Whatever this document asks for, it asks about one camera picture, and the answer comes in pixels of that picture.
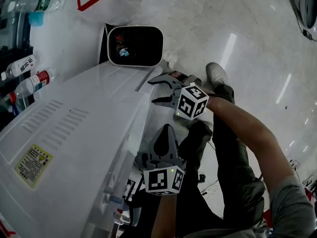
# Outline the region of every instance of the tiled floor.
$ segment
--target tiled floor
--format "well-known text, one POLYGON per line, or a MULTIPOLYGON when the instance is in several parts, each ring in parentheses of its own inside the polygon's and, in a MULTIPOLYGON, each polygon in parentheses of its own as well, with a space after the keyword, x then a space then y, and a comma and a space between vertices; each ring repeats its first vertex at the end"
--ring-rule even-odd
MULTIPOLYGON (((289 160, 301 163, 301 180, 316 170, 317 43, 301 34, 289 0, 143 3, 149 1, 152 5, 139 23, 163 31, 165 49, 178 55, 175 69, 205 81, 205 65, 220 63, 235 90, 236 104, 273 131, 289 160)), ((317 39, 314 30, 310 32, 317 39)), ((148 131, 172 123, 172 110, 155 107, 154 113, 148 131)), ((249 155, 259 176, 257 161, 249 155)), ((217 161, 209 145, 201 171, 209 184, 216 181, 217 161)), ((218 183, 210 188, 205 196, 208 205, 222 216, 221 189, 218 183)))

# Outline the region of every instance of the warning label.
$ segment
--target warning label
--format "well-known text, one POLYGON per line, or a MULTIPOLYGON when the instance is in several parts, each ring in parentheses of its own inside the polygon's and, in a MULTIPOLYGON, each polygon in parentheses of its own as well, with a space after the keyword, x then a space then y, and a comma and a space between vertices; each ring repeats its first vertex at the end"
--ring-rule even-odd
POLYGON ((34 144, 23 155, 14 170, 30 187, 33 187, 52 158, 52 155, 34 144))

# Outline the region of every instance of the bottle cap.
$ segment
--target bottle cap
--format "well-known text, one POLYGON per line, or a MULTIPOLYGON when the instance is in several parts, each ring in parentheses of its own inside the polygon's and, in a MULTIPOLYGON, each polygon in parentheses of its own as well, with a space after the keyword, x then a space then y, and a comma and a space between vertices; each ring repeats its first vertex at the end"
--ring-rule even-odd
POLYGON ((9 3, 8 12, 13 11, 14 8, 15 8, 15 1, 12 1, 12 2, 9 3))
POLYGON ((11 100, 11 103, 14 104, 16 102, 16 95, 15 93, 10 93, 10 100, 11 100))
POLYGON ((1 79, 2 79, 2 81, 5 81, 5 80, 6 80, 6 73, 5 73, 5 71, 1 73, 1 79))

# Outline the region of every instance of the plastic water bottle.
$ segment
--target plastic water bottle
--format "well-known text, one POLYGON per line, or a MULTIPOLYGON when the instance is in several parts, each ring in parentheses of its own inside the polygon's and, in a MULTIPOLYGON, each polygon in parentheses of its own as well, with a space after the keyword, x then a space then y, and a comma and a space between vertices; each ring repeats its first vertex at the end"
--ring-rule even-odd
POLYGON ((8 12, 53 12, 61 5, 61 0, 17 0, 9 3, 8 12))
POLYGON ((19 75, 36 68, 43 62, 43 54, 40 51, 35 51, 32 55, 14 61, 9 64, 6 71, 1 73, 2 81, 11 80, 19 75))
POLYGON ((17 99, 23 99, 32 95, 34 92, 40 90, 55 79, 56 70, 47 68, 34 76, 24 79, 14 90, 10 93, 11 103, 14 104, 17 99))

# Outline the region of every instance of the white appliance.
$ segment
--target white appliance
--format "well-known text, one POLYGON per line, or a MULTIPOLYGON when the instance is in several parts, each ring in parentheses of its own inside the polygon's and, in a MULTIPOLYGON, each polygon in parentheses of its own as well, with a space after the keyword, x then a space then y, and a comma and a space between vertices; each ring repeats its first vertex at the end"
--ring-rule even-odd
POLYGON ((19 236, 111 232, 154 93, 147 80, 161 72, 100 64, 52 84, 0 133, 0 214, 19 236))

